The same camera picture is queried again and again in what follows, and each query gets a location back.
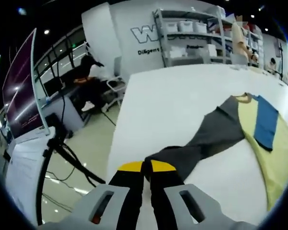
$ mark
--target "ceiling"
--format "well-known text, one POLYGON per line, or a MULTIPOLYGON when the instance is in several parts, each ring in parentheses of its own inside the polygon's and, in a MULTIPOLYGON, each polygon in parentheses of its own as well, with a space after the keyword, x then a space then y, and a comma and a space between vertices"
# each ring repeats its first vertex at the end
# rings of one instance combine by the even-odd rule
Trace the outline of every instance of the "ceiling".
MULTIPOLYGON (((123 0, 110 0, 110 4, 123 0)), ((262 30, 275 37, 283 38, 278 26, 271 17, 271 10, 265 7, 263 0, 205 0, 214 5, 220 5, 226 12, 243 15, 243 19, 258 25, 262 30)), ((37 46, 35 56, 41 57, 53 43, 81 24, 81 13, 105 2, 104 0, 0 0, 0 54, 4 58, 0 61, 0 79, 6 75, 9 67, 9 53, 11 59, 17 48, 21 46, 30 32, 37 28, 37 46), (26 15, 20 15, 17 9, 26 10, 26 15), (49 35, 44 35, 45 29, 50 29, 49 35)))

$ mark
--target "white table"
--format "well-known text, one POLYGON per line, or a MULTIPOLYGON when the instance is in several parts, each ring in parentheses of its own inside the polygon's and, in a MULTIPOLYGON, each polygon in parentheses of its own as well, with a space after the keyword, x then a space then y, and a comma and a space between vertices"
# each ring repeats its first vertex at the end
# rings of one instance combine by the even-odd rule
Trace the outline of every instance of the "white table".
MULTIPOLYGON (((205 114, 244 92, 263 96, 288 123, 288 86, 249 69, 190 65, 132 75, 113 137, 107 182, 124 163, 144 160, 166 146, 185 145, 205 114)), ((246 140, 200 161, 185 183, 216 199, 236 221, 258 224, 266 215, 263 177, 246 140)), ((145 185, 137 229, 157 229, 149 193, 145 185)))
POLYGON ((49 127, 49 130, 48 136, 15 145, 5 179, 6 189, 16 206, 36 227, 37 212, 40 211, 36 208, 36 195, 45 161, 43 153, 48 149, 48 141, 55 136, 55 128, 49 127))

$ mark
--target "yellow shirt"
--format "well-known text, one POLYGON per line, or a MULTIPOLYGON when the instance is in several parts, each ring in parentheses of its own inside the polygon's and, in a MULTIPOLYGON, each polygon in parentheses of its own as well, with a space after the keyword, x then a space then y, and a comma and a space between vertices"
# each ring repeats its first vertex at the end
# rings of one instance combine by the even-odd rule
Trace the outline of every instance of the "yellow shirt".
POLYGON ((231 27, 231 39, 232 39, 232 51, 233 54, 240 54, 240 55, 244 55, 247 60, 249 60, 249 57, 247 55, 247 53, 238 46, 239 42, 243 42, 243 44, 245 45, 245 40, 244 40, 244 35, 242 32, 242 28, 240 26, 238 26, 238 24, 236 22, 234 22, 232 24, 231 27))
POLYGON ((282 195, 288 183, 288 125, 279 114, 277 119, 276 132, 271 152, 263 149, 255 140, 256 117, 258 102, 251 99, 248 103, 242 103, 247 97, 237 97, 239 101, 239 120, 245 135, 250 143, 264 176, 264 183, 270 210, 278 198, 282 195))

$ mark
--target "black pants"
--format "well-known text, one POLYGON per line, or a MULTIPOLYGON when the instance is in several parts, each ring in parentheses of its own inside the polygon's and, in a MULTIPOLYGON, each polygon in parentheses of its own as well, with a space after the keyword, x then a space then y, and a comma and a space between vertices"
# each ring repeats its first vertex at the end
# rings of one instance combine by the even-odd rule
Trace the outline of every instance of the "black pants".
MULTIPOLYGON (((115 87, 116 82, 110 82, 110 85, 115 87)), ((107 81, 93 79, 81 87, 79 95, 84 102, 90 101, 95 107, 102 108, 106 102, 102 99, 101 95, 109 89, 107 81)))

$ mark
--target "blue sleeve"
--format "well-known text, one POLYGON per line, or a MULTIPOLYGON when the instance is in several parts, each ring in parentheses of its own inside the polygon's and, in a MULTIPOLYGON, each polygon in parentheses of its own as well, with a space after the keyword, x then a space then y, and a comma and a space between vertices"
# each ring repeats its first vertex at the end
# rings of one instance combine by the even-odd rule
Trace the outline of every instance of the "blue sleeve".
POLYGON ((253 98, 258 101, 254 138, 262 148, 272 151, 278 111, 262 96, 253 98))

